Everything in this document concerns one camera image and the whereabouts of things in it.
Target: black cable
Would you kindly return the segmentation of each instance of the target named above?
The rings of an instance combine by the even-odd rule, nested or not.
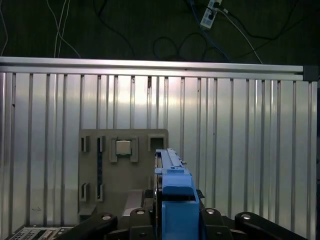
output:
[[[180,46],[179,46],[179,49],[178,49],[178,55],[180,56],[180,52],[181,52],[181,49],[183,47],[183,45],[186,43],[187,39],[190,38],[191,36],[199,36],[202,38],[202,40],[204,41],[204,44],[205,44],[205,48],[204,49],[207,49],[208,47],[208,43],[207,43],[207,40],[206,38],[199,32],[192,32],[190,34],[188,34],[183,40],[182,42],[180,43]]]
[[[302,23],[303,21],[307,20],[308,18],[312,17],[314,14],[316,14],[316,13],[319,12],[319,11],[320,11],[320,8],[318,8],[318,9],[316,9],[315,11],[313,11],[312,13],[304,16],[304,17],[301,18],[299,21],[297,21],[297,22],[295,22],[293,25],[291,25],[289,28],[287,28],[286,30],[282,31],[282,33],[278,36],[278,38],[279,38],[280,36],[284,35],[285,33],[287,33],[289,30],[293,29],[293,28],[294,28],[295,26],[297,26],[298,24],[300,24],[300,23]],[[274,40],[269,40],[269,41],[261,44],[260,46],[256,47],[254,50],[255,50],[255,51],[256,51],[256,50],[259,50],[259,49],[263,48],[264,46],[268,45],[269,43],[271,43],[271,42],[274,41]],[[251,54],[251,53],[253,53],[253,52],[254,52],[254,51],[251,50],[251,51],[249,51],[249,52],[247,52],[247,53],[244,53],[244,54],[242,54],[242,55],[239,55],[239,56],[236,56],[236,57],[232,58],[232,60],[238,59],[238,58],[242,58],[242,57],[244,57],[244,56],[246,56],[246,55],[249,55],[249,54]]]
[[[171,59],[172,57],[179,57],[179,50],[178,50],[177,44],[176,44],[170,37],[161,36],[161,37],[158,37],[156,40],[154,40],[154,41],[153,41],[153,44],[152,44],[152,52],[153,52],[153,55],[154,55],[158,60],[163,60],[163,59],[168,58],[168,57],[159,57],[158,54],[156,53],[156,45],[157,45],[157,42],[159,42],[160,40],[167,40],[168,42],[170,42],[170,43],[174,46],[175,54],[169,56],[170,59]]]
[[[202,53],[201,62],[205,62],[205,57],[206,57],[207,53],[208,53],[209,51],[211,51],[211,50],[216,50],[216,48],[215,48],[215,47],[208,47],[208,48],[206,48],[206,49],[204,50],[204,52]],[[223,56],[223,58],[226,60],[227,63],[229,62],[229,60],[228,60],[223,54],[221,54],[221,52],[217,51],[217,53],[219,53],[221,56]]]
[[[291,10],[290,10],[290,12],[289,12],[289,14],[288,14],[288,17],[286,18],[286,21],[285,21],[284,25],[282,26],[282,28],[281,28],[281,30],[279,31],[279,33],[278,33],[276,36],[274,36],[274,37],[254,35],[254,34],[252,34],[252,33],[250,33],[250,32],[248,31],[248,29],[246,28],[246,26],[241,22],[241,20],[240,20],[237,16],[235,16],[235,15],[234,15],[232,12],[230,12],[230,11],[228,12],[228,14],[239,22],[239,24],[242,26],[242,28],[244,29],[244,31],[246,32],[246,34],[248,34],[248,36],[250,36],[250,37],[252,37],[252,38],[256,38],[256,39],[264,39],[264,40],[271,40],[271,41],[272,41],[272,40],[276,40],[276,39],[281,35],[281,33],[284,31],[284,29],[287,27],[287,25],[288,25],[288,23],[289,23],[289,21],[290,21],[290,18],[291,18],[291,16],[292,16],[294,10],[296,9],[299,1],[300,1],[300,0],[296,0],[296,1],[295,1],[295,4],[294,4],[293,7],[291,8]]]
[[[94,13],[95,15],[98,17],[98,19],[100,20],[100,22],[106,26],[110,31],[114,32],[115,34],[119,35],[125,42],[126,44],[129,46],[131,52],[132,52],[132,55],[135,57],[136,56],[136,53],[133,49],[133,47],[131,46],[130,42],[128,41],[128,39],[122,34],[120,33],[119,31],[117,31],[116,29],[114,29],[113,27],[111,27],[109,24],[107,24],[106,22],[104,22],[101,18],[100,18],[100,15],[102,14],[103,10],[105,9],[106,5],[107,5],[107,0],[105,0],[104,4],[101,6],[99,12],[97,12],[97,9],[96,9],[96,3],[95,3],[95,0],[92,0],[92,3],[93,3],[93,10],[94,10]]]
[[[179,47],[177,46],[177,44],[170,37],[167,37],[167,36],[158,37],[156,40],[153,41],[153,45],[152,45],[153,55],[158,60],[166,60],[166,61],[168,61],[168,60],[178,60],[178,61],[183,60],[183,61],[185,61],[186,59],[183,56],[181,56],[181,49],[184,46],[184,44],[186,43],[186,41],[192,36],[201,37],[201,39],[203,39],[203,41],[204,41],[205,49],[208,48],[207,40],[201,33],[199,33],[199,32],[191,32],[190,34],[185,36],[185,38],[180,43]],[[165,57],[159,57],[158,54],[156,53],[156,45],[157,45],[158,41],[160,41],[160,40],[166,40],[166,41],[170,42],[175,48],[175,54],[169,55],[169,56],[165,56]]]
[[[101,16],[102,12],[105,10],[105,7],[107,6],[107,3],[108,3],[108,0],[104,0],[104,3],[103,3],[103,5],[100,8],[99,13],[98,13],[99,18]]]

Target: circuit board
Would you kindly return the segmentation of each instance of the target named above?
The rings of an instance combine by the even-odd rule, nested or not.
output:
[[[54,240],[72,227],[20,227],[5,240]]]

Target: cable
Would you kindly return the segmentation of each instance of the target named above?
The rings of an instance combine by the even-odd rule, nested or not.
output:
[[[187,39],[190,38],[191,36],[199,36],[203,39],[204,41],[204,44],[205,44],[205,49],[207,49],[208,47],[208,43],[207,43],[207,40],[206,38],[201,34],[201,33],[198,33],[198,32],[192,32],[190,34],[188,34],[181,42],[180,46],[179,46],[179,49],[178,49],[178,55],[180,56],[180,52],[181,52],[181,48],[183,47],[183,45],[186,43]]]
[[[9,41],[9,35],[8,35],[8,31],[7,31],[7,26],[6,26],[4,15],[2,13],[2,2],[3,2],[3,0],[0,0],[0,15],[1,15],[1,20],[2,20],[2,23],[3,23],[3,27],[4,27],[4,32],[5,32],[5,42],[4,42],[2,51],[1,51],[1,55],[0,55],[1,57],[4,54],[4,51],[6,49],[8,41]]]
[[[63,24],[63,28],[62,28],[62,37],[64,37],[64,34],[65,34],[65,27],[66,27],[66,22],[67,22],[68,15],[69,15],[70,2],[71,2],[71,0],[69,0],[68,7],[66,8],[66,16],[65,16],[64,24]],[[60,57],[61,43],[62,43],[62,41],[60,40],[59,50],[58,50],[58,58]]]
[[[298,24],[300,24],[300,23],[302,23],[303,21],[307,20],[308,18],[310,18],[311,16],[313,16],[314,14],[316,14],[316,13],[319,12],[319,11],[320,11],[320,8],[318,8],[318,9],[316,9],[315,11],[313,11],[312,13],[304,16],[304,17],[301,18],[299,21],[297,21],[297,22],[295,22],[293,25],[291,25],[289,28],[287,28],[286,30],[282,31],[282,33],[278,36],[278,38],[279,38],[280,36],[284,35],[285,33],[287,33],[288,31],[290,31],[291,29],[293,29],[293,28],[294,28],[295,26],[297,26]],[[274,41],[274,40],[267,41],[267,42],[261,44],[260,46],[256,47],[254,50],[257,51],[257,50],[263,48],[264,46],[268,45],[268,44],[271,43],[272,41]],[[236,56],[236,57],[232,58],[232,60],[238,59],[238,58],[242,58],[242,57],[244,57],[244,56],[246,56],[246,55],[249,55],[249,54],[251,54],[251,53],[253,53],[253,52],[254,52],[254,51],[249,51],[249,52],[247,52],[247,53],[241,54],[241,55],[239,55],[239,56]]]
[[[167,36],[161,36],[161,37],[158,37],[156,40],[153,41],[153,45],[152,45],[152,52],[153,52],[153,55],[158,59],[158,60],[165,60],[165,61],[168,61],[168,60],[183,60],[183,61],[186,61],[186,59],[184,57],[181,56],[181,49],[182,47],[184,46],[184,44],[186,43],[186,41],[192,37],[192,36],[199,36],[203,39],[204,41],[204,44],[205,44],[205,49],[208,48],[208,43],[207,43],[207,40],[206,38],[199,32],[191,32],[190,34],[188,34],[187,36],[184,37],[184,39],[182,40],[182,42],[180,43],[179,47],[177,47],[177,44],[170,38],[170,37],[167,37]],[[174,48],[175,48],[175,54],[173,55],[170,55],[170,56],[166,56],[166,57],[159,57],[158,54],[156,53],[156,45],[158,43],[158,41],[160,40],[166,40],[168,41],[169,43],[171,43]]]
[[[59,36],[58,32],[60,31],[61,21],[62,21],[63,15],[64,15],[64,10],[65,10],[66,3],[67,3],[67,0],[65,0],[64,3],[63,3],[62,10],[61,10],[61,15],[60,15],[60,20],[59,20],[59,25],[58,25],[58,31],[56,32],[56,35],[55,35],[54,54],[53,54],[54,58],[56,58],[58,36]]]
[[[100,8],[99,13],[98,13],[99,18],[101,16],[102,12],[104,11],[105,7],[107,6],[107,3],[108,3],[108,0],[104,0],[104,3],[103,3],[103,5]]]
[[[296,9],[299,1],[300,1],[300,0],[296,0],[296,1],[295,1],[295,4],[294,4],[293,7],[291,8],[291,10],[290,10],[290,12],[289,12],[289,14],[288,14],[288,17],[287,17],[284,25],[282,26],[282,28],[281,28],[281,30],[279,31],[279,33],[278,33],[276,36],[274,36],[274,37],[254,35],[254,34],[252,34],[252,33],[250,33],[250,32],[248,31],[248,29],[246,28],[246,26],[241,22],[241,20],[240,20],[237,16],[235,16],[235,15],[234,15],[232,12],[230,12],[230,11],[228,11],[228,14],[239,22],[239,24],[242,26],[242,28],[244,29],[244,31],[246,32],[246,34],[248,34],[248,36],[250,36],[250,37],[252,37],[252,38],[256,38],[256,39],[276,40],[276,39],[281,35],[281,33],[284,31],[284,29],[286,28],[286,26],[288,25],[288,23],[289,23],[289,21],[290,21],[290,18],[291,18],[291,16],[292,16],[294,10]]]
[[[158,60],[163,60],[164,58],[163,57],[159,57],[156,53],[156,45],[157,45],[157,42],[160,41],[160,40],[167,40],[169,43],[171,43],[173,46],[174,46],[174,49],[175,49],[175,54],[170,56],[171,57],[177,57],[179,58],[179,50],[178,50],[178,47],[177,47],[177,44],[169,37],[167,36],[161,36],[161,37],[158,37],[156,40],[153,41],[153,44],[152,44],[152,52],[153,52],[153,55],[158,59]]]
[[[61,36],[60,31],[59,31],[59,27],[58,27],[57,18],[56,18],[56,15],[55,15],[54,11],[53,11],[52,8],[50,7],[49,0],[46,0],[46,4],[48,5],[49,10],[50,10],[50,12],[52,13],[52,15],[53,15],[53,17],[54,17],[54,22],[55,22],[55,26],[56,26],[56,29],[57,29],[57,31],[58,31],[59,37],[61,38],[61,40],[62,40],[65,44],[67,44],[67,45],[77,54],[77,56],[78,56],[79,58],[81,58],[81,56],[80,56],[80,54],[77,52],[77,50],[75,50],[74,47],[71,46],[71,45]]]
[[[225,54],[225,52],[222,51],[222,50],[215,44],[215,42],[207,35],[207,33],[206,33],[206,32],[203,30],[203,28],[201,27],[200,22],[199,22],[199,19],[198,19],[198,17],[197,17],[196,11],[195,11],[195,8],[194,8],[194,6],[193,6],[193,4],[192,4],[191,1],[190,1],[190,6],[191,6],[191,9],[192,9],[193,16],[194,16],[196,22],[198,23],[198,25],[199,25],[199,27],[200,27],[203,35],[204,35],[204,36],[206,37],[206,39],[211,43],[211,45],[212,45],[213,47],[215,47],[216,49],[218,49],[218,50],[224,55],[224,57],[228,60],[228,62],[230,62],[230,59],[229,59],[229,57],[227,56],[227,54]]]
[[[136,56],[136,53],[133,49],[133,47],[131,46],[130,42],[127,40],[127,38],[120,32],[118,32],[117,30],[115,30],[113,27],[111,27],[109,24],[107,24],[106,22],[104,22],[101,18],[100,18],[100,15],[102,14],[106,4],[107,4],[107,1],[105,0],[104,4],[102,5],[99,13],[97,12],[97,9],[96,9],[96,3],[95,3],[95,0],[92,0],[92,3],[93,3],[93,10],[94,10],[94,13],[95,15],[98,17],[98,19],[100,20],[100,22],[106,26],[110,31],[114,32],[115,34],[119,35],[125,42],[126,44],[129,46],[131,52],[132,52],[132,55],[135,57]]]
[[[257,52],[255,51],[255,48],[252,46],[251,42],[248,40],[248,38],[246,37],[246,35],[241,31],[241,29],[228,17],[228,15],[227,15],[224,11],[220,10],[219,8],[217,8],[217,10],[218,10],[219,13],[223,14],[223,15],[229,20],[229,22],[242,34],[242,36],[244,37],[244,39],[247,41],[247,43],[250,45],[251,49],[253,50],[256,58],[259,60],[259,62],[260,62],[261,64],[263,64],[263,62],[261,61],[261,59],[260,59],[260,57],[258,56]]]

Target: blue plastic part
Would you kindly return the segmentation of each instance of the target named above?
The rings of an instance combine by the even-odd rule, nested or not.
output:
[[[163,240],[199,240],[200,204],[192,175],[171,148],[156,150],[156,154],[161,157],[163,167],[155,170],[156,174],[162,174],[162,197],[171,198],[162,201],[161,237]],[[175,201],[174,196],[194,197],[194,200]]]
[[[192,175],[187,168],[184,168],[177,153],[168,148],[167,150],[156,150],[162,160],[162,194],[193,196]]]

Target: corrugated metal panel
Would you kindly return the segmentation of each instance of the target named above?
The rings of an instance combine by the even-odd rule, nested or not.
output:
[[[25,223],[77,223],[78,134],[96,128],[168,129],[207,207],[315,239],[315,83],[228,69],[206,77],[207,65],[181,76],[55,67],[1,74],[1,239]],[[271,69],[254,74],[277,77]]]

